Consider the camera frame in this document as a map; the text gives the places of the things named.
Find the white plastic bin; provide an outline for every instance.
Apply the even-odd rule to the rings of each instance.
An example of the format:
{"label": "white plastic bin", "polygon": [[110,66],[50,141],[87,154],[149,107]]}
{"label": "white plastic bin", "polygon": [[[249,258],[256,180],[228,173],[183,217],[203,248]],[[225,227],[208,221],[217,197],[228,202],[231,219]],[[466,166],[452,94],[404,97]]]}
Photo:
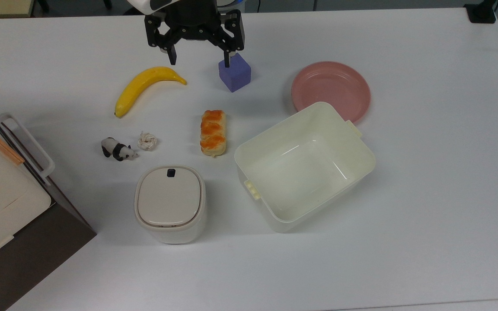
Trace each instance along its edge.
{"label": "white plastic bin", "polygon": [[374,154],[325,102],[265,130],[235,152],[239,179],[276,232],[286,232],[370,173]]}

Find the floor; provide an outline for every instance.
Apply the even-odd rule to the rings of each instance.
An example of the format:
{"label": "floor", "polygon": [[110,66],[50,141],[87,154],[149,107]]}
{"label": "floor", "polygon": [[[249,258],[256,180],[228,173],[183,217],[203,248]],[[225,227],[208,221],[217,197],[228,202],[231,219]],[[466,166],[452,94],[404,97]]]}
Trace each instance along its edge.
{"label": "floor", "polygon": [[[375,10],[403,8],[448,8],[462,7],[465,3],[480,0],[247,0],[245,11],[300,12],[312,10]],[[107,10],[103,0],[47,0],[49,12],[42,12],[38,2],[34,4],[33,16],[113,16],[123,15],[132,6],[126,0],[112,0]]]}

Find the appliance handle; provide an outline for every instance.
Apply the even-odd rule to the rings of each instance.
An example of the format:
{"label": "appliance handle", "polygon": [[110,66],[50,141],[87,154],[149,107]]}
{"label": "appliance handle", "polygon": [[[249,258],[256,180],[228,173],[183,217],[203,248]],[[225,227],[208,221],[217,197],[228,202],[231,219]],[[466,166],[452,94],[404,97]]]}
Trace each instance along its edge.
{"label": "appliance handle", "polygon": [[8,112],[5,112],[4,114],[0,114],[0,124],[3,124],[3,122],[5,122],[8,119],[12,119],[16,123],[16,125],[18,125],[20,127],[20,129],[26,133],[26,136],[28,136],[28,138],[32,141],[34,146],[39,149],[41,154],[47,160],[49,165],[43,171],[39,171],[38,168],[35,165],[33,165],[33,168],[36,171],[38,171],[38,174],[43,179],[45,179],[45,177],[49,176],[49,174],[51,174],[53,172],[53,170],[55,169],[55,162],[53,161],[53,159],[51,159],[49,157],[49,154],[47,154],[47,152],[45,152],[45,150],[42,148],[42,146],[40,146],[40,144],[36,141],[36,139],[32,136],[32,134],[30,134],[30,132],[22,125],[22,123],[19,122],[19,120],[17,120],[14,116],[12,116]]}

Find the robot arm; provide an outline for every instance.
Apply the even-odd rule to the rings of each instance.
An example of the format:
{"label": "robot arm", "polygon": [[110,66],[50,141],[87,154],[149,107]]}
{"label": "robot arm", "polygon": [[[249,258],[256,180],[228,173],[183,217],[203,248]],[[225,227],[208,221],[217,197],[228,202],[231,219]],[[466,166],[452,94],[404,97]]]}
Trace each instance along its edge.
{"label": "robot arm", "polygon": [[[224,53],[224,63],[230,66],[230,56],[245,47],[245,33],[241,12],[232,10],[221,15],[216,0],[128,0],[145,17],[147,42],[168,54],[172,65],[176,64],[174,44],[181,38],[209,41]],[[166,34],[159,32],[165,23],[170,29]]]}

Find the pink plate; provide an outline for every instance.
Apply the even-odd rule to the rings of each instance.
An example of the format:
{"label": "pink plate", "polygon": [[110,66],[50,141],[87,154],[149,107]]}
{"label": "pink plate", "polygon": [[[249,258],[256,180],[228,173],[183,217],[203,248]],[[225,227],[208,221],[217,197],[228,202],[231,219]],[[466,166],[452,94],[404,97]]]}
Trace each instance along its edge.
{"label": "pink plate", "polygon": [[364,78],[347,65],[321,61],[304,67],[293,80],[291,97],[297,111],[325,101],[343,120],[356,123],[370,106],[370,88]]}

